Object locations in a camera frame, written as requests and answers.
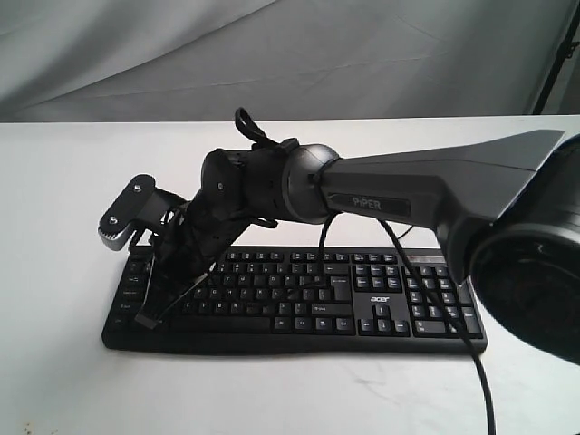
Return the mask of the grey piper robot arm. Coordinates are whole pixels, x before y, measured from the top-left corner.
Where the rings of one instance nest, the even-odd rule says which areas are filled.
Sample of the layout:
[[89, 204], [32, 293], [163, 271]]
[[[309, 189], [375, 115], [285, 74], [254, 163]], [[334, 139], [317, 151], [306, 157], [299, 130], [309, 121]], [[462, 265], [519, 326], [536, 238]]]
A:
[[341, 213], [431, 230], [456, 283], [518, 339], [579, 360], [579, 139], [533, 130], [435, 150], [344, 159], [322, 144], [251, 137], [210, 152], [192, 200], [173, 196], [153, 240], [153, 326], [253, 224]]

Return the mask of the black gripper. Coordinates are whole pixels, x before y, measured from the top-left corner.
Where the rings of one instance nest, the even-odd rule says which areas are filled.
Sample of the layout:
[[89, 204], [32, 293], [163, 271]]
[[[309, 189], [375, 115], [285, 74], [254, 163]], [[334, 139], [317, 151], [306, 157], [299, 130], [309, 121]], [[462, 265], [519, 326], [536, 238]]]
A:
[[134, 318], [145, 328], [156, 328], [252, 223], [246, 212], [228, 211], [206, 198], [164, 198], [161, 205], [156, 266]]

